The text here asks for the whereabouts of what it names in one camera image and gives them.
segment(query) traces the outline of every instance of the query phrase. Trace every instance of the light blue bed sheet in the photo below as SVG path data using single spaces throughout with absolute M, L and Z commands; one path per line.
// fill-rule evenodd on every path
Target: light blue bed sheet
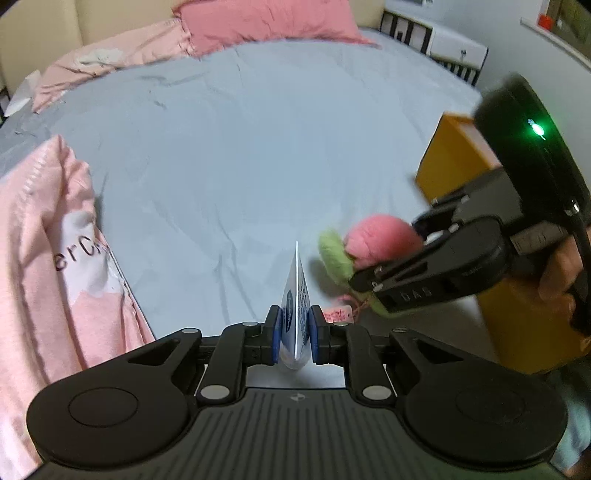
M 9 119 L 0 174 L 65 137 L 90 164 L 100 228 L 156 337 L 263 321 L 281 301 L 296 241 L 312 303 L 330 306 L 342 292 L 323 271 L 319 233 L 345 234 L 377 212 L 421 213 L 413 178 L 442 113 L 470 113 L 480 99 L 435 62 L 366 35 L 383 48 L 245 44 L 86 83 L 41 115 Z M 363 322 L 376 334 L 409 325 L 493 357 L 472 299 Z M 336 369 L 261 367 L 249 383 L 339 386 Z

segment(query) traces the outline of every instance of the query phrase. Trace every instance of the pink pom-pom toy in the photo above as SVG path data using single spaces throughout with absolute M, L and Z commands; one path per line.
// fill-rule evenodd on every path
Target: pink pom-pom toy
M 355 270 L 405 257 L 422 247 L 423 239 L 414 228 L 391 215 L 366 218 L 345 237 L 345 251 L 353 257 Z

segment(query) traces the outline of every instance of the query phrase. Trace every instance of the green led light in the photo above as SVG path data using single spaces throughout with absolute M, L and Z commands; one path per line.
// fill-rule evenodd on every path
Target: green led light
M 535 123 L 531 118 L 528 119 L 527 122 L 529 123 L 531 129 L 534 131 L 536 135 L 539 135 L 543 140 L 546 140 L 546 138 L 544 137 L 544 129 L 541 127 L 541 125 Z
M 541 137 L 544 136 L 544 129 L 542 127 L 540 127 L 538 124 L 533 124 L 531 126 L 531 129 L 539 136 L 541 136 Z

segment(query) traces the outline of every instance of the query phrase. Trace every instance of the headboard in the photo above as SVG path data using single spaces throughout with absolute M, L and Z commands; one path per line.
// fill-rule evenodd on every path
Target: headboard
M 170 16 L 181 0 L 18 0 L 0 17 L 0 72 L 14 93 L 70 50 Z M 349 0 L 360 27 L 378 28 L 384 0 Z

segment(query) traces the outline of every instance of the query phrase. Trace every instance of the window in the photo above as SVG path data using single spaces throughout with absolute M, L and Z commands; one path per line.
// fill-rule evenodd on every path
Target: window
M 591 59 L 591 12 L 586 0 L 550 0 L 548 15 L 554 20 L 552 33 Z

